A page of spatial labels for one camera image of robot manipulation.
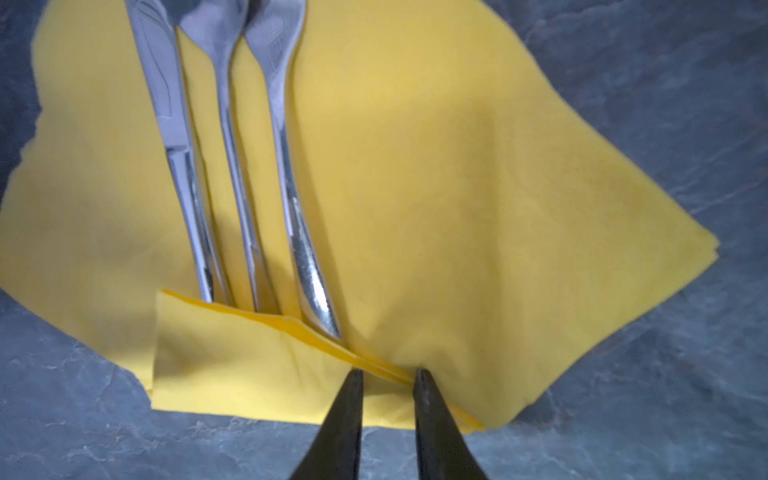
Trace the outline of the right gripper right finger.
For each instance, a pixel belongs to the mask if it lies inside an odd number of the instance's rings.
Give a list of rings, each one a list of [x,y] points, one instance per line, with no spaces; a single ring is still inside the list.
[[[419,478],[487,480],[426,369],[416,373],[413,398]]]

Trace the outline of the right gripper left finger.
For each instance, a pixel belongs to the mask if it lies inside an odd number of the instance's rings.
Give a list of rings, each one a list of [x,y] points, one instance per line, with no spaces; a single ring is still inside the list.
[[[348,373],[291,480],[359,478],[363,380],[359,369]]]

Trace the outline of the yellow paper napkin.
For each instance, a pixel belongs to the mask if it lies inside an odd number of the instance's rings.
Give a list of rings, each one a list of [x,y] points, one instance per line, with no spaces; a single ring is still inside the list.
[[[586,123],[479,1],[312,1],[288,90],[302,204],[346,337],[299,320],[265,83],[233,96],[279,304],[255,313],[213,71],[180,43],[235,303],[207,305],[121,1],[53,1],[42,112],[1,206],[1,286],[134,373],[156,410],[410,429],[416,369],[501,427],[716,261],[718,240]]]

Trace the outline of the silver fork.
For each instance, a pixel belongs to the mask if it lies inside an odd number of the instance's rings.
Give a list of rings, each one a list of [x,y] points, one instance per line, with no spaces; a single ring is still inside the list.
[[[246,21],[244,36],[265,80],[284,222],[301,311],[319,332],[341,341],[342,332],[299,198],[287,132],[288,76],[306,12],[304,1],[257,1]]]

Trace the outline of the silver spoon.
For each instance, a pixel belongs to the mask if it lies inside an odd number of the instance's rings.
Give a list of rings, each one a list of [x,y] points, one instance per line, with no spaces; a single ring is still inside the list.
[[[231,61],[248,17],[248,1],[191,1],[180,9],[178,23],[187,37],[209,57],[216,82],[219,118],[231,183],[238,210],[253,308],[275,305],[256,225],[247,170],[240,159],[231,93]]]

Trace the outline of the silver knife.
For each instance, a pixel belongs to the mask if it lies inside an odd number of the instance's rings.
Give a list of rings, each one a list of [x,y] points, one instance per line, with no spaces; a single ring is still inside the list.
[[[184,217],[200,296],[232,302],[218,249],[204,162],[189,117],[175,25],[165,1],[125,3],[165,155]]]

